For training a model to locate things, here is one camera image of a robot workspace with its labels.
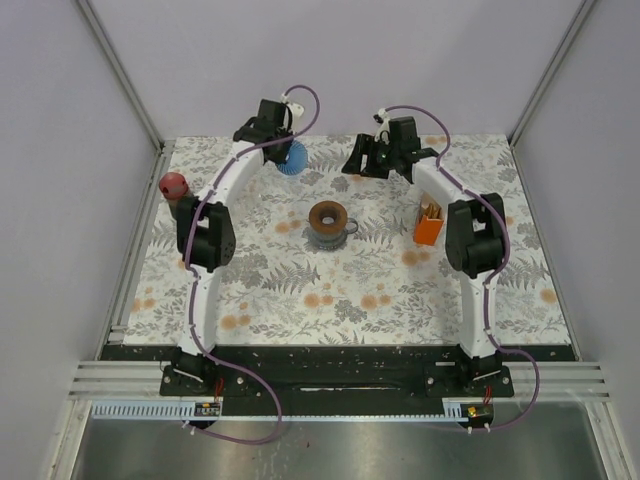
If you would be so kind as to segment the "blue ribbed plastic dripper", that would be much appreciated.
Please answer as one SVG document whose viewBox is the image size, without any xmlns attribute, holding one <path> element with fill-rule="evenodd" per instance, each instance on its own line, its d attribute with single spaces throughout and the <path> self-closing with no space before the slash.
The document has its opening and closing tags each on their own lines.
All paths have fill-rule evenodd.
<svg viewBox="0 0 640 480">
<path fill-rule="evenodd" d="M 308 151 L 299 141 L 293 141 L 285 158 L 285 162 L 276 166 L 277 170 L 287 176 L 295 176 L 304 171 L 308 163 Z"/>
</svg>

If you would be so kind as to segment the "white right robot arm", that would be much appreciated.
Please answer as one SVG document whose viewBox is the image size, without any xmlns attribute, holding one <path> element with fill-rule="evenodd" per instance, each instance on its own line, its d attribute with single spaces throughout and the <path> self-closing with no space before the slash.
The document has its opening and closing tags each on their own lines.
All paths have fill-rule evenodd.
<svg viewBox="0 0 640 480">
<path fill-rule="evenodd" d="M 386 179 L 395 171 L 447 209 L 445 254 L 458 273 L 463 315 L 458 340 L 463 358 L 455 383 L 462 393 L 475 396 L 501 369 L 493 327 L 497 277 L 509 260 L 510 246 L 500 195 L 471 191 L 441 165 L 441 157 L 424 148 L 417 136 L 386 143 L 361 133 L 342 172 Z"/>
</svg>

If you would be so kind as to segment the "orange coffee filter box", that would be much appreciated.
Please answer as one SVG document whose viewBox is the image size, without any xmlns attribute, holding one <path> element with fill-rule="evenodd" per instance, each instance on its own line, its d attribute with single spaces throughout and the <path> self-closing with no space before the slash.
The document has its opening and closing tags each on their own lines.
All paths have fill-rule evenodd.
<svg viewBox="0 0 640 480">
<path fill-rule="evenodd" d="M 417 211 L 413 239 L 416 244 L 434 246 L 444 225 L 443 208 L 437 202 L 441 206 L 441 218 L 439 220 L 430 220 L 421 216 L 420 203 Z"/>
</svg>

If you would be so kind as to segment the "round wooden dripper holder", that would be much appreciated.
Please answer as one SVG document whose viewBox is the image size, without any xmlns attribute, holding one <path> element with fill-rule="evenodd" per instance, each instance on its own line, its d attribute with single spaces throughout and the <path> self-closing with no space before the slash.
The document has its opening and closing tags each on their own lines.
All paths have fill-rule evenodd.
<svg viewBox="0 0 640 480">
<path fill-rule="evenodd" d="M 348 215 L 342 204 L 325 200 L 311 208 L 308 220 L 314 233 L 323 236 L 334 236 L 344 230 Z"/>
</svg>

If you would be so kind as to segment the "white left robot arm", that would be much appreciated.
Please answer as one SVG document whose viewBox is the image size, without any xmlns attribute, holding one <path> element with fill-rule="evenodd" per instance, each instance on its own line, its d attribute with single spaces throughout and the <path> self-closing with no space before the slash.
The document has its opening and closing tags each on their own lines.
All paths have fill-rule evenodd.
<svg viewBox="0 0 640 480">
<path fill-rule="evenodd" d="M 236 248 L 230 207 L 265 163 L 290 163 L 294 123 L 286 106 L 250 118 L 234 133 L 228 157 L 211 180 L 197 194 L 178 201 L 176 242 L 192 275 L 177 345 L 181 356 L 195 360 L 215 347 L 218 289 Z"/>
</svg>

